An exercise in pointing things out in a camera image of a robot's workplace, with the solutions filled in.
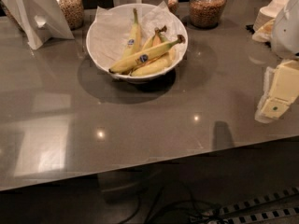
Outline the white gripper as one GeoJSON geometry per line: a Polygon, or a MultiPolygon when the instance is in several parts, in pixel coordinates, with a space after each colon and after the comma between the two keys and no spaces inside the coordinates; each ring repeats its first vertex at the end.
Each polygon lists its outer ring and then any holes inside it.
{"type": "Polygon", "coordinates": [[[299,62],[289,60],[276,69],[267,67],[263,95],[257,105],[255,119],[270,123],[279,119],[299,96],[299,62]]]}

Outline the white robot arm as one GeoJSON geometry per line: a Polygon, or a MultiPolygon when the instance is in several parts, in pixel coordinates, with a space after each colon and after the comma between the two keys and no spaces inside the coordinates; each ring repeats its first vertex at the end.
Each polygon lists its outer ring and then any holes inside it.
{"type": "Polygon", "coordinates": [[[274,18],[263,26],[271,50],[282,59],[276,68],[267,67],[263,96],[255,119],[270,123],[280,119],[299,97],[299,0],[289,0],[274,18]]]}

